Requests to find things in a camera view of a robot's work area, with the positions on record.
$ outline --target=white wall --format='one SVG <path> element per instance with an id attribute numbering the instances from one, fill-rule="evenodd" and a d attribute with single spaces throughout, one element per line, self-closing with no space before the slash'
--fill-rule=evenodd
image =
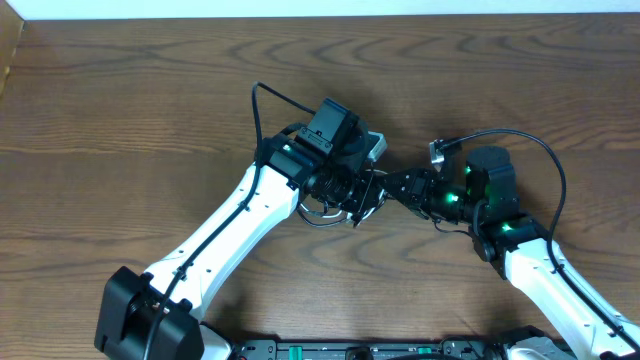
<path id="1" fill-rule="evenodd" d="M 25 20 L 640 12 L 640 0 L 8 0 Z"/>

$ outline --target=brown wood grain tabletop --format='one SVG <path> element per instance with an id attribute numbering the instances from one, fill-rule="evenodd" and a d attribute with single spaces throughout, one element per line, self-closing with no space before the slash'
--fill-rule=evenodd
<path id="1" fill-rule="evenodd" d="M 0 358 L 104 357 L 106 280 L 182 243 L 251 163 L 255 80 L 352 109 L 385 134 L 386 171 L 428 166 L 436 138 L 543 138 L 567 173 L 558 242 L 640 322 L 640 15 L 29 22 L 0 102 Z M 259 101 L 265 136 L 309 120 Z M 548 224 L 560 183 L 546 153 L 509 136 L 466 149 L 481 144 L 509 149 L 523 206 Z M 468 238 L 394 202 L 357 229 L 291 216 L 207 320 L 236 339 L 557 336 Z"/>

